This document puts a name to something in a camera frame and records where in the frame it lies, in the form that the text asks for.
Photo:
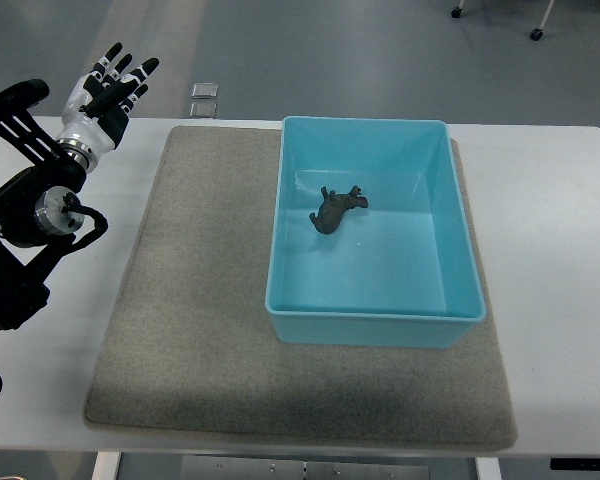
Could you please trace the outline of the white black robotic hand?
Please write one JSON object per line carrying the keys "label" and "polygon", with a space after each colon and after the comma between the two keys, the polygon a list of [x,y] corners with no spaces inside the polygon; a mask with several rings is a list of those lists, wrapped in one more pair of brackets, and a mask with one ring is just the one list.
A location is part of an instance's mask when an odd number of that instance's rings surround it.
{"label": "white black robotic hand", "polygon": [[115,43],[77,81],[62,112],[61,144],[76,142],[97,158],[120,144],[130,113],[159,66],[152,57],[131,68],[132,55],[122,50],[123,45]]}

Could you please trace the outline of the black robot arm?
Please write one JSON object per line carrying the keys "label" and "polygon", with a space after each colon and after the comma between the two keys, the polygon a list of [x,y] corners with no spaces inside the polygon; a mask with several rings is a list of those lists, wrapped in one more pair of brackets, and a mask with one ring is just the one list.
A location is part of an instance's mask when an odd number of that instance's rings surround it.
{"label": "black robot arm", "polygon": [[31,163],[0,187],[0,331],[18,329],[45,307],[45,281],[60,260],[108,229],[106,218],[77,197],[89,148],[54,140],[29,112],[48,94],[41,79],[0,92],[0,137]]}

